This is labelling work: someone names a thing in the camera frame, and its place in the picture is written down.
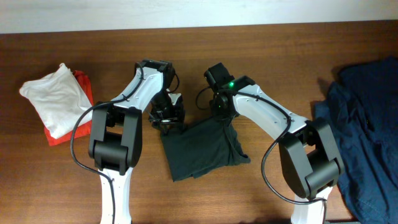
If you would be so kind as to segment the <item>dark green t-shirt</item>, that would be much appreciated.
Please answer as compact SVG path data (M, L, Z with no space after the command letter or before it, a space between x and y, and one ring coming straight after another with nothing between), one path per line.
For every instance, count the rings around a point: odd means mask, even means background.
M174 182L251 162L233 125L215 117L194 123L184 131L171 129L161 136L161 141Z

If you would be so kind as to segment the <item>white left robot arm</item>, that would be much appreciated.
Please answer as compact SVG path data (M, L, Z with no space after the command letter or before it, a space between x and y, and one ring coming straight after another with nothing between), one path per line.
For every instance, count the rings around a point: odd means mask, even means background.
M131 223L129 193L133 169L142 152L142 114L152 109L153 128L168 133L183 129L185 110L181 94L170 89L177 73L170 62L143 60L120 95L92 114L88 154L100 174L102 223Z

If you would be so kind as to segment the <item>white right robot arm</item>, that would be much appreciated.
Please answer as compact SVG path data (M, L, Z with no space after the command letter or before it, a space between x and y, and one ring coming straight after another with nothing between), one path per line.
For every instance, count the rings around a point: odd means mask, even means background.
M212 112L229 120L245 116L274 140L262 164L274 147L279 148L282 175L295 198L278 193L269 180L264 182L276 196L294 205L291 223L325 223L327 198L345 171L328 122L323 118L310 121L291 112L253 79L230 75L222 63L208 68L204 77L213 91Z

